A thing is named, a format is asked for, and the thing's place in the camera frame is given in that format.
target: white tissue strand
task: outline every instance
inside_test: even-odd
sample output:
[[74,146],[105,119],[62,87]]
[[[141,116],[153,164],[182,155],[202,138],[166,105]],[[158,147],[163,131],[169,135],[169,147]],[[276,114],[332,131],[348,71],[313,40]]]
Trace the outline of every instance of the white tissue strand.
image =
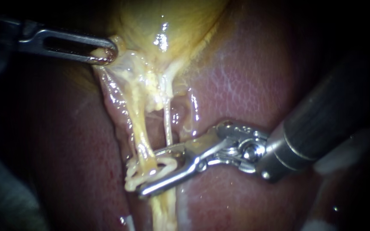
[[125,177],[125,190],[133,192],[137,186],[142,185],[145,182],[152,182],[161,179],[168,173],[174,171],[178,166],[176,159],[171,157],[157,157],[156,161],[158,164],[163,164],[164,166],[158,167],[158,170],[151,174],[140,174],[139,161],[134,158],[128,160],[126,164],[127,171]]

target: metal jaw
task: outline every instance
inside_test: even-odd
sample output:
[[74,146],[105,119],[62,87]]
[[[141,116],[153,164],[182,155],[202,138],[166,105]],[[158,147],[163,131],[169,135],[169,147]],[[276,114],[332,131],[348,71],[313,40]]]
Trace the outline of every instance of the metal jaw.
[[[107,65],[114,61],[118,54],[116,45],[107,38],[50,28],[34,21],[0,16],[0,29],[0,45],[11,51],[91,65]],[[95,57],[90,54],[90,51],[96,48],[103,48],[106,57]]]
[[227,120],[200,138],[156,150],[157,156],[181,153],[175,158],[183,165],[161,179],[141,185],[137,190],[139,197],[161,194],[216,164],[230,164],[243,172],[255,173],[254,164],[265,152],[266,138],[265,133]]

